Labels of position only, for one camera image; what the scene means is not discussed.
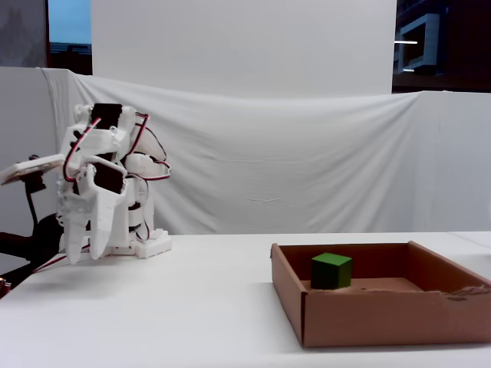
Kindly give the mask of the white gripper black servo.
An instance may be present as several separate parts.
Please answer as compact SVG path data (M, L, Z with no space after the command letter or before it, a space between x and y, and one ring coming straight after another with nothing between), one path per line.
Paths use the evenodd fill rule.
M86 227L91 222L90 254L98 259L110 240L114 213L125 196L121 195L127 174L120 161L130 148L130 134L120 128L69 128L61 154L64 162L58 179L58 223L64 229L63 247L68 262L78 263ZM93 201L78 195L85 173L94 174L94 184L101 187Z

